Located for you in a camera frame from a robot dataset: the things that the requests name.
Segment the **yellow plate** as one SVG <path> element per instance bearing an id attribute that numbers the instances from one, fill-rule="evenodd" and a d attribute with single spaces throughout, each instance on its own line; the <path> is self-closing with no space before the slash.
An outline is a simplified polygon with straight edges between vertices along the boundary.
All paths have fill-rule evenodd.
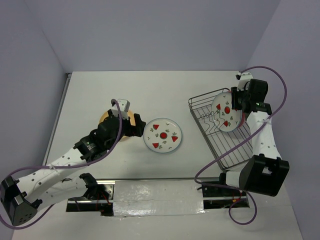
<path id="1" fill-rule="evenodd" d="M 135 126 L 135 125 L 136 125 L 136 122 L 135 122 L 135 119 L 134 119 L 134 113 L 133 113 L 131 110 L 128 110 L 127 115 L 128 115 L 128 117 L 130 118 L 130 119 L 129 119 L 129 120 L 130 120 L 130 124 L 131 124 L 132 126 Z M 107 118 L 108 116 L 109 116 L 109 114 L 108 114 L 108 112 L 106 111 L 106 112 L 100 117 L 99 123 L 102 123 L 102 122 L 105 120 L 105 118 Z M 128 137 L 124 135 L 119 141 L 120 141 L 120 142 L 123 142 L 123 141 L 126 141 L 127 139 L 128 139 Z"/>

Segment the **pink plate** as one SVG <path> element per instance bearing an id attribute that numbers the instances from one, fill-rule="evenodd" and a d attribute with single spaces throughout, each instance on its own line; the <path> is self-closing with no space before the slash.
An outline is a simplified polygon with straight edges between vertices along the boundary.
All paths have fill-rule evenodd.
<path id="1" fill-rule="evenodd" d="M 246 115 L 245 115 L 244 112 L 242 112 L 242 113 L 241 113 L 241 120 L 240 120 L 237 128 L 240 128 L 240 127 L 245 123 L 245 121 L 246 121 Z"/>

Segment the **white strawberry plate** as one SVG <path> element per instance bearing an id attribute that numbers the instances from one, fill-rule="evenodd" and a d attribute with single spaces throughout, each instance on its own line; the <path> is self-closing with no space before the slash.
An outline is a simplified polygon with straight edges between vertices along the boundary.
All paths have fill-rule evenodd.
<path id="1" fill-rule="evenodd" d="M 167 154 L 180 146 L 183 134 L 175 121 L 169 118 L 156 118 L 146 124 L 142 137 L 151 151 Z"/>
<path id="2" fill-rule="evenodd" d="M 241 121 L 241 110 L 232 109 L 230 91 L 216 95 L 211 104 L 211 115 L 215 126 L 222 132 L 233 132 Z"/>

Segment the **wire dish rack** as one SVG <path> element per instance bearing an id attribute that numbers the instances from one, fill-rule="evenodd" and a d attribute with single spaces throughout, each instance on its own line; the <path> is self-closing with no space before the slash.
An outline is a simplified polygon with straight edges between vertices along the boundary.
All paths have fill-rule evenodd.
<path id="1" fill-rule="evenodd" d="M 190 113 L 215 159 L 250 136 L 250 129 L 246 121 L 240 128 L 231 132 L 223 132 L 215 126 L 211 105 L 215 96 L 222 92 L 231 91 L 228 88 L 221 88 L 188 100 Z"/>

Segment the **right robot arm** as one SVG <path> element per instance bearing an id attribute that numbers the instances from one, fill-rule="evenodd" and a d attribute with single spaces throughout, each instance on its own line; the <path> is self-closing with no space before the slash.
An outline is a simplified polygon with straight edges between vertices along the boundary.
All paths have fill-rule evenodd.
<path id="1" fill-rule="evenodd" d="M 221 173 L 218 192 L 228 196 L 235 188 L 275 197 L 288 172 L 288 161 L 281 158 L 272 129 L 272 109 L 265 102 L 268 83 L 259 79 L 241 80 L 231 88 L 231 104 L 241 110 L 250 130 L 252 157 L 241 171 Z"/>

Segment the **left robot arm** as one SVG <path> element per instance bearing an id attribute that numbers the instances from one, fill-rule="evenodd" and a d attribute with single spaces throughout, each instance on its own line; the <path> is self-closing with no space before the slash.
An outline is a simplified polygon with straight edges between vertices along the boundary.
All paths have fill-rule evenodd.
<path id="1" fill-rule="evenodd" d="M 31 219 L 66 199 L 106 200 L 112 192 L 99 184 L 90 173 L 70 176 L 106 158 L 122 137 L 142 137 L 146 123 L 139 114 L 131 118 L 124 112 L 109 110 L 108 116 L 87 136 L 81 138 L 60 158 L 49 165 L 35 166 L 33 173 L 14 179 L 9 174 L 0 184 L 0 202 L 10 223 L 8 228 L 22 230 L 33 225 Z"/>

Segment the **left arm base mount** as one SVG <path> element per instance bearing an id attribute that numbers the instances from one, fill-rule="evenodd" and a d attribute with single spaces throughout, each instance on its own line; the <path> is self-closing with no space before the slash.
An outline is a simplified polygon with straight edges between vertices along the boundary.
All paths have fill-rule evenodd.
<path id="1" fill-rule="evenodd" d="M 67 200 L 66 212 L 98 212 L 101 216 L 112 217 L 115 182 L 96 180 L 90 173 L 83 173 L 79 177 L 84 180 L 85 192 Z"/>

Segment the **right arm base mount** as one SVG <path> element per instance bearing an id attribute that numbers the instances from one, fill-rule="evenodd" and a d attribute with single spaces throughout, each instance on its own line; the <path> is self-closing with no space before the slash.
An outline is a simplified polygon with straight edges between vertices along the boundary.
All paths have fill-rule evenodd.
<path id="1" fill-rule="evenodd" d="M 231 204 L 236 203 L 234 208 L 249 208 L 247 194 L 235 189 L 221 188 L 217 186 L 201 185 L 197 188 L 202 192 L 203 208 L 210 209 L 228 209 Z"/>

